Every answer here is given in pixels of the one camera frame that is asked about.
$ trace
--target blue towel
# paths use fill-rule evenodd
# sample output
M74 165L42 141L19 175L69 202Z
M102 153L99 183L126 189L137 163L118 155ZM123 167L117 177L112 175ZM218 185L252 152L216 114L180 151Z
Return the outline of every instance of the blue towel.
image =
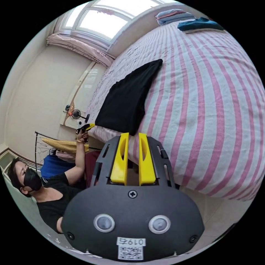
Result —
M170 13L173 13L175 11L184 11L184 10L182 10L182 9L170 9L170 10L166 10L166 11L159 12L155 17L156 18L159 18L161 16L164 16L164 15L167 15L167 14L170 14Z
M182 14L176 14L170 17L163 17L157 20L158 24L160 26L172 23L172 22L176 22L176 21L180 21L180 20L186 20L186 19L195 19L194 15L191 13L182 13Z
M45 179L62 174L73 168L75 164L61 160L56 155L47 155L41 168L41 176Z
M177 28L185 33L192 33L201 30L224 31L224 28L215 21L201 17L194 21L186 21L178 24Z

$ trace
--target black face mask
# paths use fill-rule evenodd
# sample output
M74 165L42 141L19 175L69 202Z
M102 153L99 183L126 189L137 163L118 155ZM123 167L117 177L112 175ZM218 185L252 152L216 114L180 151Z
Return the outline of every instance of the black face mask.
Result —
M41 178L31 168L28 168L25 172L24 187L30 187L32 191L38 191L42 187Z

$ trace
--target white and pink striped blanket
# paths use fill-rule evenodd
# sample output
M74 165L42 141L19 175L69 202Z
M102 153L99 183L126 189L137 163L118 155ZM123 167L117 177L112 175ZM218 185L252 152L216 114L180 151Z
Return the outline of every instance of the white and pink striped blanket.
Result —
M265 92L257 70L229 33L185 34L178 23L152 30L114 61L88 106L89 122L114 83L161 58L139 132L162 143L177 184L252 199L265 171ZM103 142L120 135L97 126L90 134ZM129 159L136 163L138 144L138 136L130 138Z

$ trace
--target window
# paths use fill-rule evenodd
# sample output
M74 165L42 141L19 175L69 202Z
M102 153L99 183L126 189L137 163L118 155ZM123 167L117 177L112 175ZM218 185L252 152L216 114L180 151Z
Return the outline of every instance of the window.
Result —
M4 154L2 154L0 156L0 170L2 170L3 172L3 176L8 180L10 181L9 177L8 177L8 169L10 167L10 164L12 162L12 160L14 158L17 158L17 155L15 155L13 152L11 152L10 150L6 151ZM36 170L36 167L35 167L35 163L32 163L32 162L29 162L29 161L26 161L24 160L23 158L19 157L19 159L27 164L30 168L32 168L33 170ZM37 174L41 177L41 173L40 173L40 169L41 167L39 165L37 165Z
M96 44L103 51L135 17L153 7L179 3L175 0L96 0L67 12L58 32Z

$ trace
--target qr code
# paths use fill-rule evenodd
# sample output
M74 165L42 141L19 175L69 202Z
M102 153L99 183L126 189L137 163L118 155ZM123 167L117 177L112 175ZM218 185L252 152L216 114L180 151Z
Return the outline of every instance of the qr code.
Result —
M143 260L143 247L121 247L118 249L118 259Z

